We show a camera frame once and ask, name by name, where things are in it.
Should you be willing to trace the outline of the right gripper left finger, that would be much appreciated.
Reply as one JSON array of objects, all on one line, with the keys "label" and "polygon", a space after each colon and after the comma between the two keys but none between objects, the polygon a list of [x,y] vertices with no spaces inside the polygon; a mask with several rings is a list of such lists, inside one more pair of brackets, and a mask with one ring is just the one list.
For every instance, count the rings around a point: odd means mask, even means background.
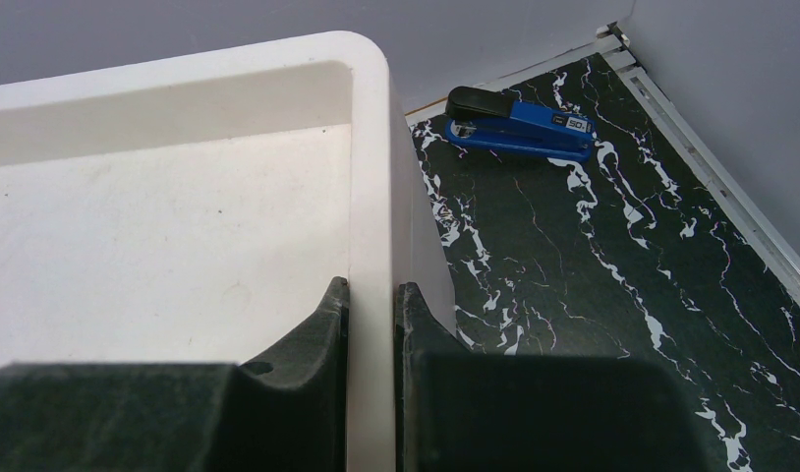
[{"label": "right gripper left finger", "polygon": [[350,288],[243,364],[0,369],[0,471],[341,471]]}]

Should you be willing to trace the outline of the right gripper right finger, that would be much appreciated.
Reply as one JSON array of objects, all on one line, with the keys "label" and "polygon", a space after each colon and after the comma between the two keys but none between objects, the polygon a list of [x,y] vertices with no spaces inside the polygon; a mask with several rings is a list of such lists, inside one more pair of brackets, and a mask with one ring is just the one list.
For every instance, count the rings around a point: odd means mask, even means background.
[{"label": "right gripper right finger", "polygon": [[419,286],[394,308],[400,471],[705,471],[678,387],[656,365],[475,353]]}]

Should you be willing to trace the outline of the white drawer organizer box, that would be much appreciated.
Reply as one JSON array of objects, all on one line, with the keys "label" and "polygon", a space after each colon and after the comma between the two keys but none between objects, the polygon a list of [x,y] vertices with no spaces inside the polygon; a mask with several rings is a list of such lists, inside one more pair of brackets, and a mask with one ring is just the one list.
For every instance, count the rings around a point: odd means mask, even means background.
[{"label": "white drawer organizer box", "polygon": [[388,62],[330,31],[0,86],[0,368],[246,361],[351,289],[347,467],[395,465],[393,305],[454,288]]}]

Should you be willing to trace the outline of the blue stapler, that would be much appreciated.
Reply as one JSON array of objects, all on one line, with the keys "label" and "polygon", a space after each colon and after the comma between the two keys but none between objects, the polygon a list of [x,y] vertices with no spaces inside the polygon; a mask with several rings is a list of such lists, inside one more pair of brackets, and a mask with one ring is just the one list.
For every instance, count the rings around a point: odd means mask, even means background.
[{"label": "blue stapler", "polygon": [[447,96],[447,140],[461,148],[522,153],[583,163],[595,150],[594,123],[583,117],[480,88]]}]

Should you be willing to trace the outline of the aluminium rail frame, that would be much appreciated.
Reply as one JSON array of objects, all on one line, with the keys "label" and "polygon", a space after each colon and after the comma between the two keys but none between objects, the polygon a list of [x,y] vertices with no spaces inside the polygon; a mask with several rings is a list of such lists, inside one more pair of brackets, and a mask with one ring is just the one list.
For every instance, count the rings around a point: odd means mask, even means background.
[{"label": "aluminium rail frame", "polygon": [[480,89],[504,89],[598,54],[643,108],[648,119],[707,189],[745,241],[776,276],[790,299],[800,308],[800,257],[760,211],[745,190],[724,168],[712,150],[650,77],[628,39],[615,24],[598,28],[596,36],[557,53],[533,59],[529,65],[476,84]]}]

